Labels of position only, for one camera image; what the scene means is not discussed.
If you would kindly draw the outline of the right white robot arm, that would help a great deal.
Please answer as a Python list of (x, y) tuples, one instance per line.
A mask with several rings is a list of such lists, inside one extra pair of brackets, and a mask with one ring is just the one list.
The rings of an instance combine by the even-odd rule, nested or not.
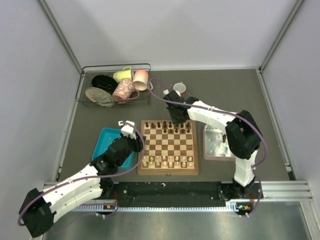
[(175, 90), (164, 90), (163, 93), (174, 125), (193, 120), (226, 135), (228, 148), (235, 156), (235, 173), (231, 185), (222, 184), (219, 187), (220, 198), (227, 201), (249, 195), (255, 182), (253, 169), (262, 137), (252, 115), (246, 110), (226, 112), (192, 96), (184, 99)]

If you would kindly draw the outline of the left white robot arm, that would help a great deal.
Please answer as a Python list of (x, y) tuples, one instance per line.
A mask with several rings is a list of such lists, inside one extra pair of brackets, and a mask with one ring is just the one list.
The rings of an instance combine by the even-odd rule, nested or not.
[(109, 198), (114, 191), (113, 177), (131, 153), (144, 152), (145, 136), (122, 135), (107, 151), (64, 181), (43, 189), (30, 190), (20, 207), (17, 223), (25, 226), (33, 238), (46, 233), (66, 213), (99, 197)]

